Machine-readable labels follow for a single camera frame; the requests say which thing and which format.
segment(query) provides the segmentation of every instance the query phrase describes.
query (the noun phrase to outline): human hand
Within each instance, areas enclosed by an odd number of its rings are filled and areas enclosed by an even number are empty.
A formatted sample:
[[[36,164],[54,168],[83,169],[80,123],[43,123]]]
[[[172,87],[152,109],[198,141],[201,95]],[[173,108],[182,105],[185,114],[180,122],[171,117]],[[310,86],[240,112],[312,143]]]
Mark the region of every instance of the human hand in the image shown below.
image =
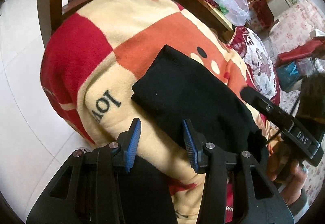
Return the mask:
[[[278,142],[273,148],[274,153],[269,157],[266,174],[271,181],[274,181],[277,178],[276,172],[281,161],[279,153],[283,147],[284,143]],[[291,205],[298,200],[301,195],[301,188],[308,177],[308,170],[302,163],[299,163],[298,160],[293,160],[291,162],[290,172],[292,178],[290,178],[287,186],[281,192],[281,196],[287,205]]]

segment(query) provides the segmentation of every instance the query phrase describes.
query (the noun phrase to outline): black oval eye print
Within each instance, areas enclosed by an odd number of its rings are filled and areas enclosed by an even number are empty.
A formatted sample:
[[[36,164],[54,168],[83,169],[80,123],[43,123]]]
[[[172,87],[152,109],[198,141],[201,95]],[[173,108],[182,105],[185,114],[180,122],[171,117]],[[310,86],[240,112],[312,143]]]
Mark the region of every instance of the black oval eye print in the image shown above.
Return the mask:
[[[201,47],[198,46],[198,47],[196,47],[196,49],[198,50],[199,55],[201,55],[205,59],[208,58],[207,54]]]

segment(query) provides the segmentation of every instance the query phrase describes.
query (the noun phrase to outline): white tile floor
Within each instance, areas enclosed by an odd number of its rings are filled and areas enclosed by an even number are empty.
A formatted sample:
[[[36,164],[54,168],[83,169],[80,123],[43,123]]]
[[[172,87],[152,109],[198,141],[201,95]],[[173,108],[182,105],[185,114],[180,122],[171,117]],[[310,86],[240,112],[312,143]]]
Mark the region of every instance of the white tile floor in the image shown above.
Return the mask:
[[[57,115],[43,92],[39,80],[43,53],[36,0],[4,2],[0,15],[0,191],[23,221],[66,158],[80,147],[91,149]]]

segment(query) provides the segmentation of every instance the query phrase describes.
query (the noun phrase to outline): black folded clothing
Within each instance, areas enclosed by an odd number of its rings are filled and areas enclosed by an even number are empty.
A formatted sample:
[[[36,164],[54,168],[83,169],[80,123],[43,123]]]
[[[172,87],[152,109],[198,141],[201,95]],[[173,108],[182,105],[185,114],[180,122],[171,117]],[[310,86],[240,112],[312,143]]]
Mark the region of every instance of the black folded clothing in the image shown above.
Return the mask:
[[[259,161],[266,139],[251,112],[203,65],[165,45],[132,87],[132,100],[178,145],[185,148],[182,121],[225,151],[250,151]]]

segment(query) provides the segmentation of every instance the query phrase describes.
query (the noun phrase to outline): patterned fleece blanket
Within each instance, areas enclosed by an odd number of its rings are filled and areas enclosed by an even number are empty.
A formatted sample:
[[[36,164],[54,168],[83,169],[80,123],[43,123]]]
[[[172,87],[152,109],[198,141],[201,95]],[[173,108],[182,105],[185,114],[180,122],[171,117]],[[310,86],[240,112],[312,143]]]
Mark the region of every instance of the patterned fleece blanket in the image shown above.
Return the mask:
[[[203,64],[238,97],[244,86],[253,86],[238,53],[171,0],[94,0],[85,5],[52,35],[41,83],[56,112],[96,147],[114,141],[134,117],[140,118],[137,154],[170,177],[178,222],[190,224],[197,219],[205,175],[196,175],[186,151],[131,101],[132,85],[165,44]],[[247,107],[268,136],[260,114]],[[231,207],[227,209],[229,219]]]

